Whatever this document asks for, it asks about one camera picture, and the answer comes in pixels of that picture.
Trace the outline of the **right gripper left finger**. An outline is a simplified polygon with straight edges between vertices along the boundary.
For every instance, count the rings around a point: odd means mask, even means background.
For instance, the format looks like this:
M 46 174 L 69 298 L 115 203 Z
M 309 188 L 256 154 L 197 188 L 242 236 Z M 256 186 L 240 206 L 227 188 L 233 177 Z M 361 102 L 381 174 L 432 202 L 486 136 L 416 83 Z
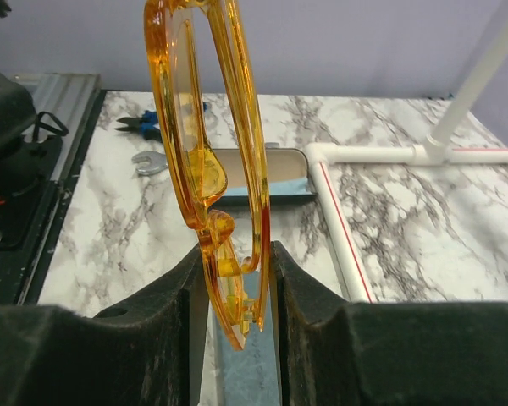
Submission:
M 0 405 L 196 405 L 202 365 L 198 248 L 91 318 L 0 305 Z

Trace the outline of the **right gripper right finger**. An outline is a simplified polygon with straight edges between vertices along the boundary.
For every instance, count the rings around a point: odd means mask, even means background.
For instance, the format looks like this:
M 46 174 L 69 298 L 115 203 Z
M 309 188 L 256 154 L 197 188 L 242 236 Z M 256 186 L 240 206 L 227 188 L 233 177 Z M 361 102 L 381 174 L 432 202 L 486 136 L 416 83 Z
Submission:
M 508 405 L 508 302 L 351 303 L 277 241 L 270 277 L 283 405 Z

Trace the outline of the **blue-grey glasses case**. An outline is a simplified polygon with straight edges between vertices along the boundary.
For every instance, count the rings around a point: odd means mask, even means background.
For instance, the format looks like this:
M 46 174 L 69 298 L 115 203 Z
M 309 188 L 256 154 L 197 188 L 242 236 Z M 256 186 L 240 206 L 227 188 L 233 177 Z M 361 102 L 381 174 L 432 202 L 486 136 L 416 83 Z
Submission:
M 218 381 L 224 405 L 280 405 L 270 309 L 266 311 L 264 330 L 253 326 L 244 350 L 233 350 L 220 328 L 216 342 Z

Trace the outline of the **black glasses case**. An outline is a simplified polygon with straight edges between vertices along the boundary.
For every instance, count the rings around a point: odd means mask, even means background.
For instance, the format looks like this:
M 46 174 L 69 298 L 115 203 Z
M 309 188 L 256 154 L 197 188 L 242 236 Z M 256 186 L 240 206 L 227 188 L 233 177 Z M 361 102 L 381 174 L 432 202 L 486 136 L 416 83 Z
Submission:
M 228 188 L 246 186 L 246 176 L 243 172 L 242 160 L 238 149 L 217 149 L 214 151 L 225 172 L 228 175 Z M 270 148 L 266 149 L 266 161 L 268 170 L 268 183 L 281 182 L 289 179 L 306 177 L 309 170 L 305 154 L 293 148 Z M 271 206 L 302 205 L 314 201 L 317 193 L 309 184 L 312 195 L 300 196 L 275 196 L 270 195 Z M 249 208 L 247 197 L 224 197 L 213 204 L 213 208 L 223 210 L 228 208 Z

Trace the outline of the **orange plastic sunglasses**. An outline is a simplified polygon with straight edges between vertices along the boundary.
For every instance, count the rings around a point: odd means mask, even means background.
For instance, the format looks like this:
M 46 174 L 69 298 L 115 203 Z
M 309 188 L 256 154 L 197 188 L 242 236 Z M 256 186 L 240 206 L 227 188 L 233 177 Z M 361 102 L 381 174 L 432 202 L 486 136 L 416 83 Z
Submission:
M 206 18 L 224 80 L 236 150 L 215 150 L 207 137 L 198 78 L 193 13 Z M 270 197 L 257 90 L 235 1 L 148 1 L 146 57 L 163 146 L 181 215 L 194 230 L 207 292 L 232 348 L 251 326 L 263 327 L 270 260 Z M 216 205 L 232 187 L 246 192 L 251 252 L 237 255 L 234 218 Z

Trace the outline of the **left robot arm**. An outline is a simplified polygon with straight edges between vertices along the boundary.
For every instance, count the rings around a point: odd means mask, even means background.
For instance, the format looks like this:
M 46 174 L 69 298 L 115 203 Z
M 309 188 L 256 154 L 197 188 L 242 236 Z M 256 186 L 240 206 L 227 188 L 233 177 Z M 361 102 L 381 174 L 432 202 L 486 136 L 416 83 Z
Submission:
M 50 112 L 37 112 L 30 92 L 0 73 L 0 199 L 22 195 L 41 179 L 42 130 L 65 136 L 67 127 Z

